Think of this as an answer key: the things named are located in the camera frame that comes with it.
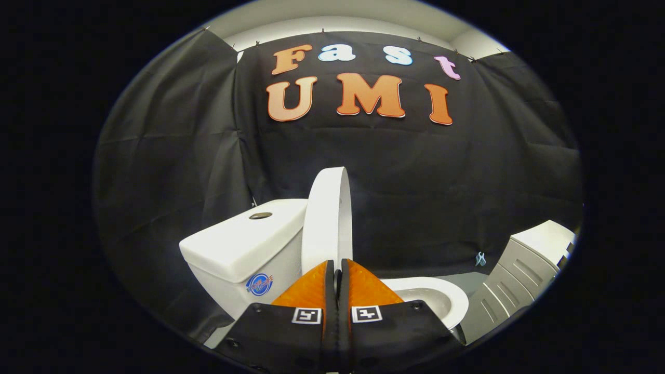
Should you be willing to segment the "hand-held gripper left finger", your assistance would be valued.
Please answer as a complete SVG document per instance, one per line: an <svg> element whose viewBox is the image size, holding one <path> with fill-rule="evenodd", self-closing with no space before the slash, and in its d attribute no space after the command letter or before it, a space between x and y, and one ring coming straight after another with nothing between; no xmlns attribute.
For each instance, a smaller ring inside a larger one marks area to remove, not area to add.
<svg viewBox="0 0 665 374"><path fill-rule="evenodd" d="M249 304L216 352L258 373L326 372L336 338L334 272L334 262L323 261L275 301Z"/></svg>

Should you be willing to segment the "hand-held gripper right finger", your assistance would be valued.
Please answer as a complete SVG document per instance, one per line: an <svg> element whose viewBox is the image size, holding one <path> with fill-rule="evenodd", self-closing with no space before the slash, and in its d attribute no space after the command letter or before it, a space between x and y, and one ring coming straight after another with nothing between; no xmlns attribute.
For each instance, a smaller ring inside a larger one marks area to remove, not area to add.
<svg viewBox="0 0 665 374"><path fill-rule="evenodd" d="M344 373L419 373L456 359L467 313L464 291L435 277L380 279L340 263L339 359Z"/></svg>

